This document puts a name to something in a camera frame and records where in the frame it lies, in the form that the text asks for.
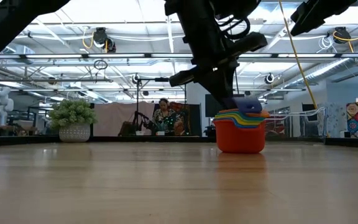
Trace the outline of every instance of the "wooden table surface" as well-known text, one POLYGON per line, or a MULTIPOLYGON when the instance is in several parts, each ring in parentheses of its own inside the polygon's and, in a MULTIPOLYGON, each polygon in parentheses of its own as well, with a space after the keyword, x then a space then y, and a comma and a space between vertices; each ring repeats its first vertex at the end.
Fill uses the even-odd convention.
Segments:
POLYGON ((358 149, 89 143, 0 147, 0 223, 357 223, 358 149))

